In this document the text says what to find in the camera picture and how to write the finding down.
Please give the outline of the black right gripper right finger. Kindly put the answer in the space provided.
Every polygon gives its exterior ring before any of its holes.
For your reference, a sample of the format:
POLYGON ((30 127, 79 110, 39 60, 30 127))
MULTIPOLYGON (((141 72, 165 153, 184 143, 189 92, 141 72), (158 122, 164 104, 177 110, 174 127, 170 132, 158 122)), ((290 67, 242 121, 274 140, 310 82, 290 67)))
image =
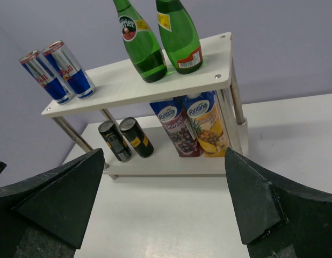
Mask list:
POLYGON ((250 257, 332 257, 332 194, 267 170, 227 149, 225 170, 250 257))

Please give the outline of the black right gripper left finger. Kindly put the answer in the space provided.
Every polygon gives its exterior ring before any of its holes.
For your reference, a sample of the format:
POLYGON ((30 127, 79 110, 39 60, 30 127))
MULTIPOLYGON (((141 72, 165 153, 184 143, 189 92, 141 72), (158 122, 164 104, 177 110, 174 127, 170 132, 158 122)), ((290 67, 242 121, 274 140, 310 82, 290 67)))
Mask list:
POLYGON ((74 257, 104 169, 94 149, 57 168, 0 187, 0 257, 74 257))

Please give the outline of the blue silver can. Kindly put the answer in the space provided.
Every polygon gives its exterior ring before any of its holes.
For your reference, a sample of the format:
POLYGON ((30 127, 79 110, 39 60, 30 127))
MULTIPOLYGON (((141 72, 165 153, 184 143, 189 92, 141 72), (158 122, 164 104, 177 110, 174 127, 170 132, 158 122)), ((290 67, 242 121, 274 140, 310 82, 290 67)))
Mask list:
POLYGON ((38 49, 27 53, 19 62, 59 105, 74 97, 72 90, 38 49))
POLYGON ((96 86, 62 40, 44 48, 42 54, 79 99, 95 93, 96 86))

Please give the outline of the black can front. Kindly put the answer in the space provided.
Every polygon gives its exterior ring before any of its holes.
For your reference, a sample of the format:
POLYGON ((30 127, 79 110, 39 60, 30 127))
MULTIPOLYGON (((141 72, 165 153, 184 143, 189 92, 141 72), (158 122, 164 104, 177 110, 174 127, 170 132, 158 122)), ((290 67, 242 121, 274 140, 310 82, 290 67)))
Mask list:
POLYGON ((131 149, 114 122, 107 120, 101 123, 98 126, 98 132, 118 161, 126 162, 132 157, 131 149))

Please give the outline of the black can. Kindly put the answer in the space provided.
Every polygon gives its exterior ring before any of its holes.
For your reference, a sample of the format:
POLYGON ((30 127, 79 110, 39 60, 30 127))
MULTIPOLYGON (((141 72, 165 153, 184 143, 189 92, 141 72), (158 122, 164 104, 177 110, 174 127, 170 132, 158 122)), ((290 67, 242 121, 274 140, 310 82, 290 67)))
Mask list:
POLYGON ((98 132, 118 161, 126 162, 132 157, 131 149, 114 122, 107 120, 101 123, 98 126, 98 132))
POLYGON ((142 158, 150 157, 153 154, 154 147, 135 118, 125 118, 120 123, 119 129, 142 158))

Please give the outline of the green glass bottle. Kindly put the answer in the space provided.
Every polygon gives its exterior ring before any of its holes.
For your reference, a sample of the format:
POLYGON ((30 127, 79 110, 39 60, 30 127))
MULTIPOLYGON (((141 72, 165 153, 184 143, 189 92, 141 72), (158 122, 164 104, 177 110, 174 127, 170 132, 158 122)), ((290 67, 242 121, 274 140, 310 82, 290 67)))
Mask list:
POLYGON ((203 63, 195 25, 180 0, 156 1, 160 37, 165 52, 180 74, 190 74, 203 63))
POLYGON ((130 1, 114 1, 114 4, 120 33, 134 68, 147 83, 160 80, 166 75, 167 66, 155 34, 130 1))

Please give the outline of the white two-tier shelf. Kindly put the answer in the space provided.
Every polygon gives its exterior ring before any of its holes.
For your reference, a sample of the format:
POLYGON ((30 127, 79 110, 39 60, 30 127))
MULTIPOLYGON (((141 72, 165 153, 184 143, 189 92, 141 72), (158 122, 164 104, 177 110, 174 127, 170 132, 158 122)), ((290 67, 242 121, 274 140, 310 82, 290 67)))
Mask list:
MULTIPOLYGON (((218 96, 219 108, 227 126, 230 147, 240 154, 248 155, 247 120, 243 115, 232 57, 233 36, 226 32, 201 39, 200 44, 204 63, 194 73, 181 75, 172 65, 168 65, 168 73, 164 78, 147 83, 137 74, 130 60, 108 64, 88 71, 88 75, 97 86, 94 95, 83 100, 74 98, 64 105, 50 102, 42 115, 52 118, 88 152, 91 149, 90 145, 66 121, 67 115, 99 110, 109 119, 110 108, 213 90, 218 96)), ((120 162, 106 150, 105 174, 117 178, 225 173, 223 157, 179 157, 157 118, 142 117, 139 118, 139 123, 146 127, 147 136, 154 145, 153 155, 142 158, 135 154, 129 161, 120 162)))

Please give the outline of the yellow pineapple juice carton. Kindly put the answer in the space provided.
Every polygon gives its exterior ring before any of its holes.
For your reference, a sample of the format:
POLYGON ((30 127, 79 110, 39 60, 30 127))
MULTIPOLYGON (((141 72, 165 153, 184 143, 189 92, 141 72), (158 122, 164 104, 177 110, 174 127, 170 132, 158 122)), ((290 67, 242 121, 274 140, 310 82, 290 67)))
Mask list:
POLYGON ((214 91, 180 97, 206 157, 224 157, 229 139, 214 91))

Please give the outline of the purple grape juice carton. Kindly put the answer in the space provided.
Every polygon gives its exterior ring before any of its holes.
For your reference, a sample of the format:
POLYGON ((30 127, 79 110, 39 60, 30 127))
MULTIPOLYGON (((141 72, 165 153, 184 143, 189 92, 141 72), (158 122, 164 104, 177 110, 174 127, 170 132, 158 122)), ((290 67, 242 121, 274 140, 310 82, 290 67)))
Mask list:
POLYGON ((179 97, 150 102, 180 157, 199 157, 201 147, 179 97))

